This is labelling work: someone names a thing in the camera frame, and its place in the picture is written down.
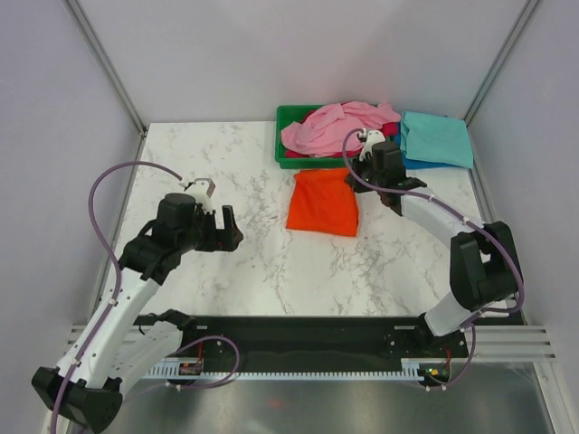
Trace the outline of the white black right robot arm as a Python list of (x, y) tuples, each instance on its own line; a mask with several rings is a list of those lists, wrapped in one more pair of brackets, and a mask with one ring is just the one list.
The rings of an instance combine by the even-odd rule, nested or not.
[(416, 349), (436, 355), (447, 336), (485, 313), (512, 314), (525, 301), (525, 287), (511, 229), (459, 212), (427, 184), (407, 175), (397, 146), (382, 140), (366, 144), (356, 157), (344, 156), (347, 183), (355, 193), (375, 191), (384, 206), (415, 222), (450, 252), (449, 293), (421, 314)]

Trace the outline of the orange t shirt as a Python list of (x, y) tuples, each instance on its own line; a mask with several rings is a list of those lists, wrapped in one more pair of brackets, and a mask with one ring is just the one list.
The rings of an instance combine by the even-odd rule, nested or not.
[(286, 228), (354, 238), (359, 210), (346, 183), (347, 175), (345, 168), (304, 170), (294, 175)]

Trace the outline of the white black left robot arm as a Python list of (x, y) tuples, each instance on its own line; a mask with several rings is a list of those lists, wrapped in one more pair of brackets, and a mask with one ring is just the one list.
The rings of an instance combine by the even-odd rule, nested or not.
[(198, 346), (194, 319), (169, 310), (161, 325), (141, 336), (131, 351), (121, 346), (141, 309), (176, 269), (184, 254), (233, 252), (243, 239), (232, 206), (222, 208), (223, 228), (206, 193), (169, 193), (155, 219), (129, 241), (115, 267), (113, 289), (100, 302), (76, 343), (53, 368), (40, 367), (32, 386), (55, 418), (101, 433), (119, 413), (138, 378), (169, 354)]

